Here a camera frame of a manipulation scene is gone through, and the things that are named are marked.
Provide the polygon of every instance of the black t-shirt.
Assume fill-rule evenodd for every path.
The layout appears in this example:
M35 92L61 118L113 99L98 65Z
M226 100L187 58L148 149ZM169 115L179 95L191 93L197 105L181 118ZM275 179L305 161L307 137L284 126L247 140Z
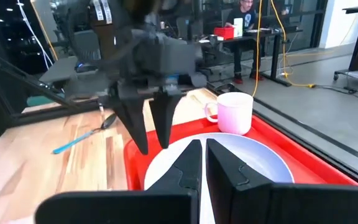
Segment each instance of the black t-shirt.
M255 24L255 20L256 20L255 9L250 9L248 12L241 12L240 8L237 7L229 13L229 15L226 19L226 22L234 25L234 19L237 19L237 18L242 18L242 29L243 30L249 29L249 27L252 24Z

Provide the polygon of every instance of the pink mug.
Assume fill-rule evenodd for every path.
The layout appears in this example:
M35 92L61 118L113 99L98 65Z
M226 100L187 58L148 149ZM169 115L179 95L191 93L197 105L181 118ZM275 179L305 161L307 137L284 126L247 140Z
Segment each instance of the pink mug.
M219 130L230 134L247 134L251 129L252 105L254 98L247 93L224 93L218 96L217 103L205 105L205 115L208 121L218 123ZM218 106L218 118L208 116L208 107Z

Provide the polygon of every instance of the wooden table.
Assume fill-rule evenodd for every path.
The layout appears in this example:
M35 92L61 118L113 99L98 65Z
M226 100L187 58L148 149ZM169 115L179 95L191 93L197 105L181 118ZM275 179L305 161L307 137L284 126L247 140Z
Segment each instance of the wooden table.
M188 93L173 123L204 118L204 105L216 96L208 90ZM27 108L39 110L40 107ZM144 107L146 130L154 130L150 107ZM121 121L54 155L52 150L100 126L100 111L8 129L0 137L0 223L30 217L51 195L75 190L127 190L123 149L131 139Z

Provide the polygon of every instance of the blue spoon handle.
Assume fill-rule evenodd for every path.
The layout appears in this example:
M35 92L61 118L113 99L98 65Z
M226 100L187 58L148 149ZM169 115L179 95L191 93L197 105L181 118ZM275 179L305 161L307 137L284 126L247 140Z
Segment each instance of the blue spoon handle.
M59 154L61 152L64 152L66 149L71 148L72 146L74 146L78 142L80 142L80 141L86 139L87 137L91 136L93 133L94 133L94 131L87 132L84 135L78 137L76 140L74 140L74 141L72 141L72 142L70 142L70 143L68 143L68 144L66 144L66 145L64 145L62 147L59 147L59 148L53 150L53 153L54 154Z

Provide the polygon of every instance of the man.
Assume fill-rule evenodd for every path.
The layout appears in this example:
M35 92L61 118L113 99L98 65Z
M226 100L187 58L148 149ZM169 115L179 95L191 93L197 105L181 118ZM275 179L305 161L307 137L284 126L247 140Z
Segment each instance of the man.
M256 23L256 11L252 7L253 0L239 0L240 6L233 9L227 17L226 26L233 26L234 19L242 18L242 30L249 30L257 26ZM256 40L249 39L244 41L233 42L231 44L231 50L234 54L234 82L242 83L241 78L241 54L242 51L253 50L254 51L254 62L252 64L252 71L250 78L256 78L256 68L257 68L257 42ZM260 68L260 55L261 48L259 48L259 68Z

